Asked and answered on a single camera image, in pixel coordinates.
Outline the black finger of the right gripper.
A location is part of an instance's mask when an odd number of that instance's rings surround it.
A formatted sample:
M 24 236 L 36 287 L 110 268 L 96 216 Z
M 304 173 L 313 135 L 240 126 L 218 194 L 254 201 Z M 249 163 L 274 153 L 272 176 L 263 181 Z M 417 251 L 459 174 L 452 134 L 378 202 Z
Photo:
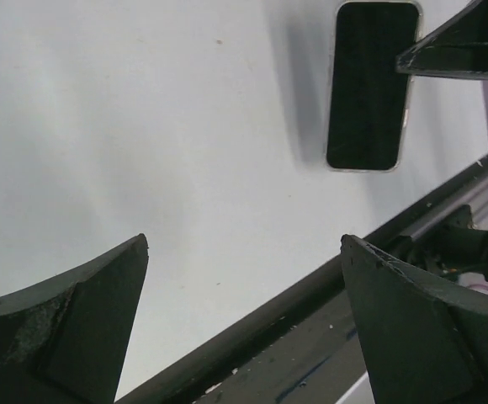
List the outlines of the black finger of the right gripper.
M 396 58 L 399 73 L 488 80 L 488 0 L 471 1 Z

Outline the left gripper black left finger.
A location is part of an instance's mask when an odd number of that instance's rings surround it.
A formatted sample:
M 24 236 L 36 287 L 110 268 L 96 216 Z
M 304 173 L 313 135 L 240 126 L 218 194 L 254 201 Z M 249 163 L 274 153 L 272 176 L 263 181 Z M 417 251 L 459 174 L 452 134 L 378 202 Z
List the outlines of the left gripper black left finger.
M 139 234 L 0 297 L 0 403 L 112 403 L 148 265 Z

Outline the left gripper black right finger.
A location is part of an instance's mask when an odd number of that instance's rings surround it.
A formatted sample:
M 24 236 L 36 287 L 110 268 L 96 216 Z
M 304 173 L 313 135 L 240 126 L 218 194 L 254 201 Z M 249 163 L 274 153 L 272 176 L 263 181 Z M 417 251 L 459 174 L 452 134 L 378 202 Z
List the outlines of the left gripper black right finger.
M 488 295 L 345 235 L 342 273 L 377 403 L 488 403 Z

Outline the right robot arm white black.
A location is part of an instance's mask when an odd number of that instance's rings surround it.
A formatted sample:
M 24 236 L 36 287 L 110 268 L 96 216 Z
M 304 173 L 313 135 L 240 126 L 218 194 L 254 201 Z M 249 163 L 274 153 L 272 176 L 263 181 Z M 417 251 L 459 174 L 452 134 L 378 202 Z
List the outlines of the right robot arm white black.
M 460 12 L 396 58 L 399 73 L 488 81 L 488 1 Z M 428 243 L 446 277 L 482 274 L 488 281 L 488 231 L 442 224 Z

